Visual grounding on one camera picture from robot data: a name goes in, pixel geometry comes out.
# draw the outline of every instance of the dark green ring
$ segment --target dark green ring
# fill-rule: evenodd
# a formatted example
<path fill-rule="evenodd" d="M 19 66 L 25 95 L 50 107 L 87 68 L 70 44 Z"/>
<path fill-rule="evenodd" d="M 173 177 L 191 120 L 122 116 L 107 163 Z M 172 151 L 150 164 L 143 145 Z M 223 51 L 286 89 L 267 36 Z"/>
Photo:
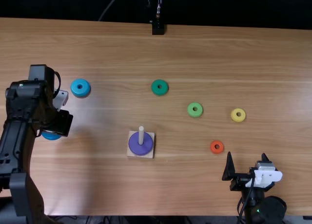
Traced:
<path fill-rule="evenodd" d="M 157 79 L 152 83 L 152 92 L 158 96 L 165 95 L 168 92 L 168 84 L 162 79 Z"/>

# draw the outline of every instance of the yellow ring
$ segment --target yellow ring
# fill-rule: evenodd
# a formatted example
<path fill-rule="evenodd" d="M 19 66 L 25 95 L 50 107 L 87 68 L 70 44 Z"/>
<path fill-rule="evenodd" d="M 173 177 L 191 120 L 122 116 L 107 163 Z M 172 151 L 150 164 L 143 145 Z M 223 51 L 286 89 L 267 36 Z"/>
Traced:
<path fill-rule="evenodd" d="M 246 113 L 243 109 L 234 109 L 231 112 L 231 118 L 234 122 L 240 123 L 245 120 Z"/>

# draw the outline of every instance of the wooden base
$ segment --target wooden base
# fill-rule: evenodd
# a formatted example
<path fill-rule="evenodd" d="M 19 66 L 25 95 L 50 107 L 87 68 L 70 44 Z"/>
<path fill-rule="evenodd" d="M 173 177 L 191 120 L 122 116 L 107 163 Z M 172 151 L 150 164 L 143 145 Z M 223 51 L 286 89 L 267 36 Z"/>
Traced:
<path fill-rule="evenodd" d="M 129 131 L 128 142 L 129 142 L 130 137 L 131 137 L 134 133 L 136 133 L 136 132 L 137 132 L 137 131 Z M 143 156 L 139 156 L 139 155 L 134 154 L 134 153 L 130 150 L 129 144 L 128 144 L 128 142 L 127 142 L 127 156 L 128 156 L 128 157 L 145 157 L 145 158 L 153 158 L 153 157 L 154 157 L 155 133 L 153 133 L 153 132 L 147 132 L 147 134 L 149 134 L 149 135 L 151 136 L 151 138 L 153 139 L 153 148 L 152 148 L 152 150 L 151 150 L 148 154 L 145 154 L 145 155 L 143 155 Z"/>

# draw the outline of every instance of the wood grain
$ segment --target wood grain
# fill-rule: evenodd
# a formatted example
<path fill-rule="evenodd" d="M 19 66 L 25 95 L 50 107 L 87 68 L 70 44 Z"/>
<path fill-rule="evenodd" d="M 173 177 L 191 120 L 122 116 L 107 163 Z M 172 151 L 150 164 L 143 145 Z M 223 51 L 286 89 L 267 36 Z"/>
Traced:
<path fill-rule="evenodd" d="M 268 194 L 288 215 L 312 213 L 312 32 L 284 29 L 0 19 L 0 122 L 4 90 L 30 64 L 76 78 L 89 97 L 70 97 L 70 134 L 36 140 L 31 176 L 50 215 L 236 215 L 240 194 L 221 181 L 226 152 L 247 172 L 261 153 L 284 173 Z M 151 92 L 155 79 L 169 92 Z M 190 118 L 187 106 L 204 113 Z M 247 118 L 235 123 L 234 108 Z M 153 160 L 127 158 L 129 130 L 155 132 Z"/>

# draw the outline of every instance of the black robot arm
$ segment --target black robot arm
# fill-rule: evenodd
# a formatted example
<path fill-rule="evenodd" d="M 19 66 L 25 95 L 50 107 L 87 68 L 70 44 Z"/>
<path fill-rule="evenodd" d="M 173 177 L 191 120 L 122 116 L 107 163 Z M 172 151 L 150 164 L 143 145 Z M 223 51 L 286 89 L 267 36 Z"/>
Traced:
<path fill-rule="evenodd" d="M 55 74 L 59 87 L 54 91 Z M 0 220 L 6 224 L 55 224 L 44 215 L 42 196 L 29 174 L 35 138 L 43 131 L 67 136 L 73 116 L 53 106 L 60 76 L 46 65 L 32 65 L 28 80 L 6 90 L 7 119 L 0 140 Z"/>
<path fill-rule="evenodd" d="M 241 203 L 243 207 L 239 212 L 237 224 L 243 223 L 241 222 L 243 212 L 246 224 L 282 223 L 287 209 L 286 203 L 278 197 L 264 195 L 281 178 L 282 173 L 264 153 L 261 155 L 261 161 L 257 161 L 255 167 L 249 168 L 249 173 L 236 173 L 231 152 L 228 152 L 222 180 L 231 180 L 230 190 L 242 193 L 237 211 L 239 212 Z"/>

